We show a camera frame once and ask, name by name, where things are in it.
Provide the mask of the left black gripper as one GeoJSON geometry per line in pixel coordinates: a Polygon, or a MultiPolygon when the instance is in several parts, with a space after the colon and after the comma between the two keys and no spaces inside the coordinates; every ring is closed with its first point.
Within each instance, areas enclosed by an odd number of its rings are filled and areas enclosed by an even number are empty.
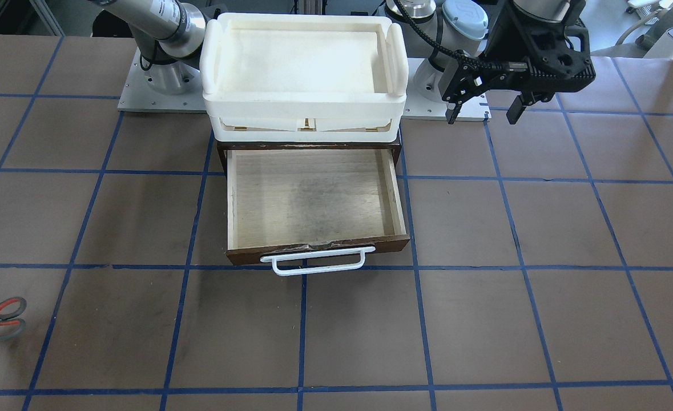
{"type": "Polygon", "coordinates": [[[441,77],[446,121],[454,124],[462,104],[489,90],[519,95],[506,112],[515,125],[536,101],[577,92],[595,80],[590,36],[581,21],[584,1],[506,1],[475,58],[454,57],[441,77]]]}

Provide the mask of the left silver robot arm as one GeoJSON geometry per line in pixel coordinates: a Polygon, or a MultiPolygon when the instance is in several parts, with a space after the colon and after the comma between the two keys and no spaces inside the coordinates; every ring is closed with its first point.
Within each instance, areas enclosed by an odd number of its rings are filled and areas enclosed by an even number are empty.
{"type": "Polygon", "coordinates": [[[408,98],[445,107],[453,124],[471,100],[490,90],[517,96],[507,119],[557,93],[578,92],[595,80],[584,1],[386,1],[408,57],[419,61],[408,98]]]}

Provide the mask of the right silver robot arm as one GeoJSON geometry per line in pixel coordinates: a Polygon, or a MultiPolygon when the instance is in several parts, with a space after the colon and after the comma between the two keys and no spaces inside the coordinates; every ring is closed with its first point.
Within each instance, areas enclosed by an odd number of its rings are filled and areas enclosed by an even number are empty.
{"type": "Polygon", "coordinates": [[[138,65],[148,86],[162,94],[183,94],[200,68],[205,27],[227,11],[181,1],[93,1],[124,21],[139,50],[138,65]]]}

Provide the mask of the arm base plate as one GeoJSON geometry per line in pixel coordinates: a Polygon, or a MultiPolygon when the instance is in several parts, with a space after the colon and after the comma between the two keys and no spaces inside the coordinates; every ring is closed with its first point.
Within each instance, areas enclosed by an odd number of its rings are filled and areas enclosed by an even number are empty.
{"type": "Polygon", "coordinates": [[[200,71],[182,62],[151,65],[136,50],[118,109],[123,112],[205,114],[200,71]]]}
{"type": "MultiPolygon", "coordinates": [[[[446,114],[451,112],[454,104],[444,101],[438,89],[443,73],[436,70],[426,58],[409,58],[408,64],[409,78],[402,117],[404,119],[446,120],[446,114]]],[[[480,95],[462,104],[461,112],[457,114],[456,120],[482,122],[491,118],[486,96],[480,95]]]]}

